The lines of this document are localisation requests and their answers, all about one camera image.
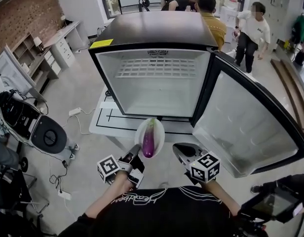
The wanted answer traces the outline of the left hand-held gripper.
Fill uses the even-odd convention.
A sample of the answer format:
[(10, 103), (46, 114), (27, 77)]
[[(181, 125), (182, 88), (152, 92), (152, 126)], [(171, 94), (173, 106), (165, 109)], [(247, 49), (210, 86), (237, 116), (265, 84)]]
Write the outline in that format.
[(144, 178), (143, 171), (145, 169), (138, 153), (141, 149), (140, 144), (134, 145), (124, 156), (118, 160), (110, 155), (103, 160), (97, 162), (97, 171), (104, 183), (111, 185), (120, 171), (127, 173), (128, 180), (138, 188)]

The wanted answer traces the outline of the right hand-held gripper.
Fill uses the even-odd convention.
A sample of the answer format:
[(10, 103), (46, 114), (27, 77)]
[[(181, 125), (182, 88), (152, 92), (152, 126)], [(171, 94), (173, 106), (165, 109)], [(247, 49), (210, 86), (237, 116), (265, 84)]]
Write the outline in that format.
[(172, 148), (179, 162), (186, 164), (185, 175), (193, 184), (209, 183), (219, 175), (221, 161), (212, 151), (201, 151), (198, 145), (191, 143), (175, 143)]

